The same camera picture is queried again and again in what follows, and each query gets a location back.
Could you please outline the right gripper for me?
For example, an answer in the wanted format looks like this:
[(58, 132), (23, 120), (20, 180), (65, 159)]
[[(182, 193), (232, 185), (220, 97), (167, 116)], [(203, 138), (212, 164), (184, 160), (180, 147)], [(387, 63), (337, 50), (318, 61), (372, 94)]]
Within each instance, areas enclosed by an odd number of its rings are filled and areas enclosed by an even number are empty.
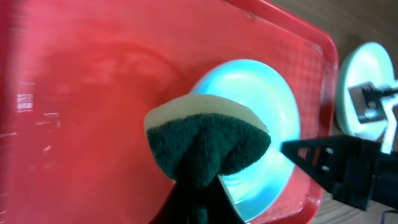
[(352, 136), (286, 141), (281, 152), (332, 198), (360, 210), (375, 201), (397, 209), (397, 153)]

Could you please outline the white round plate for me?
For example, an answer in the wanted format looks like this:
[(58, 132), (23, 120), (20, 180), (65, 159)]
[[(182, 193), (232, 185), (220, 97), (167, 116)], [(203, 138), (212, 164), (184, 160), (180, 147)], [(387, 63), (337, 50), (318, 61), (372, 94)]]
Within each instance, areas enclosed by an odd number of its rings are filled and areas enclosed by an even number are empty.
[(375, 141), (382, 136), (387, 122), (361, 124), (348, 91), (351, 87), (367, 82), (377, 88), (395, 82), (391, 58), (387, 50), (376, 42), (361, 45), (341, 63), (335, 106), (336, 119), (343, 133)]

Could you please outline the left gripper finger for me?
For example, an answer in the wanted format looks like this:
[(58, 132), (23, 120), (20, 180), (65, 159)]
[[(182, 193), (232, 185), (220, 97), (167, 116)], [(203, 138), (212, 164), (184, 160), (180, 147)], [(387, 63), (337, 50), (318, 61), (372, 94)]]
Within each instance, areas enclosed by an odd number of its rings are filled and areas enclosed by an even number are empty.
[(204, 189), (177, 182), (150, 224), (244, 224), (219, 176)]

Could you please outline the green yellow sponge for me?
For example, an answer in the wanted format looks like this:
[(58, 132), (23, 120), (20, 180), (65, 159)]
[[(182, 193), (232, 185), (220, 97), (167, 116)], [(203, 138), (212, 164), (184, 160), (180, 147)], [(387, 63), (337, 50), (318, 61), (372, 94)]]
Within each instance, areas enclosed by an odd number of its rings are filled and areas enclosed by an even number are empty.
[(184, 95), (160, 105), (146, 114), (144, 129), (160, 170), (191, 189), (242, 171), (271, 145), (252, 110), (215, 95)]

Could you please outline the red plastic tray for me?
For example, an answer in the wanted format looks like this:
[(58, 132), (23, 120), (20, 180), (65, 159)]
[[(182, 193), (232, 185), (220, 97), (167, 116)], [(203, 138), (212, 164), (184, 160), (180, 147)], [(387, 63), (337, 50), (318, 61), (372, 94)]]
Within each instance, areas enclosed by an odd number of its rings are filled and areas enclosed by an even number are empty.
[(1, 222), (149, 223), (173, 183), (152, 108), (252, 58), (291, 87), (301, 136), (328, 136), (338, 52), (269, 1), (2, 1)]

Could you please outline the light blue plate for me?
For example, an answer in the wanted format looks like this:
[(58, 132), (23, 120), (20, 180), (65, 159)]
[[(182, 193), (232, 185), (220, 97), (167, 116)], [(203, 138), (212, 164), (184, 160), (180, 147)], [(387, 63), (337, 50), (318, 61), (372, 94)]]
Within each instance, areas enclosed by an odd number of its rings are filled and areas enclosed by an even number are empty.
[(216, 95), (248, 107), (266, 125), (271, 145), (254, 164), (222, 180), (245, 222), (264, 213), (279, 198), (295, 167), (280, 151), (300, 138), (300, 115), (284, 78), (256, 60), (226, 62), (209, 71), (192, 94)]

